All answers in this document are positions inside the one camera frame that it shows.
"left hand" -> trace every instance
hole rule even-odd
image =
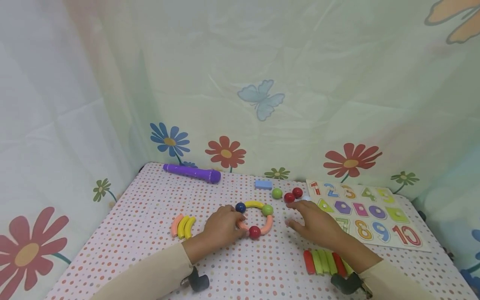
[[[238,220],[245,220],[245,216],[235,211],[233,206],[219,207],[208,218],[202,233],[182,243],[190,262],[194,264],[219,248],[227,247],[246,236],[246,229],[237,229]]]

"green flower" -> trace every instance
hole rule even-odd
[[[280,170],[276,170],[275,168],[272,168],[271,172],[265,172],[264,175],[267,178],[275,178],[275,179],[287,179],[288,174],[290,174],[290,171],[285,171],[284,167],[281,167]]]
[[[104,197],[107,192],[110,192],[111,184],[108,182],[107,178],[105,178],[103,182],[101,180],[97,180],[96,184],[98,187],[93,189],[93,192],[96,192],[95,197],[93,197],[93,201],[100,202],[102,197]]]
[[[415,177],[415,173],[406,174],[405,171],[401,171],[400,174],[393,175],[390,180],[395,180],[397,183],[403,185],[414,185],[415,182],[419,181],[420,179]]]

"flower stem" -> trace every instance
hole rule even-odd
[[[342,181],[340,183],[343,183],[345,181],[345,179],[348,178],[348,174],[342,179]]]
[[[116,202],[117,202],[117,198],[115,198],[115,196],[113,195],[113,193],[112,193],[112,192],[110,192],[110,190],[108,190],[108,192],[110,193],[110,195],[112,195],[112,197],[113,197],[113,200],[115,200],[115,203],[116,203]]]
[[[177,154],[177,152],[175,152],[175,156],[176,156],[177,159],[179,160],[179,165],[183,166],[183,163],[181,162],[180,157],[179,157],[179,155]]]
[[[53,253],[52,254],[53,256],[57,257],[57,258],[60,258],[61,260],[63,260],[64,262],[66,262],[67,264],[71,264],[72,262],[66,258],[65,256],[63,256],[62,254],[60,253]]]
[[[467,272],[473,273],[473,272],[477,271],[478,269],[480,269],[480,263],[474,265],[473,267],[471,267],[471,268],[469,268],[469,269],[467,269]]]
[[[395,192],[393,192],[394,194],[398,193],[401,189],[403,189],[403,187],[405,186],[405,184],[403,184],[398,190],[396,190]]]

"pink curved piece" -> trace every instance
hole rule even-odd
[[[273,226],[273,216],[269,215],[267,216],[267,222],[265,223],[265,226],[263,226],[260,229],[260,232],[262,233],[262,235],[267,234],[270,231],[270,229],[272,229],[272,226]]]
[[[177,228],[179,226],[180,221],[183,219],[183,215],[179,214],[175,220],[173,220],[172,226],[170,227],[170,234],[172,235],[173,238],[177,237]]]
[[[249,229],[247,225],[243,221],[237,221],[237,227],[241,229],[246,229],[247,230],[247,235],[246,237],[250,234]]]

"green ball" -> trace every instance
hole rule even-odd
[[[262,207],[262,214],[263,214],[264,216],[273,215],[273,207],[272,207],[271,205],[265,204],[265,205]]]
[[[283,192],[279,188],[274,188],[272,191],[272,197],[274,199],[282,199]]]

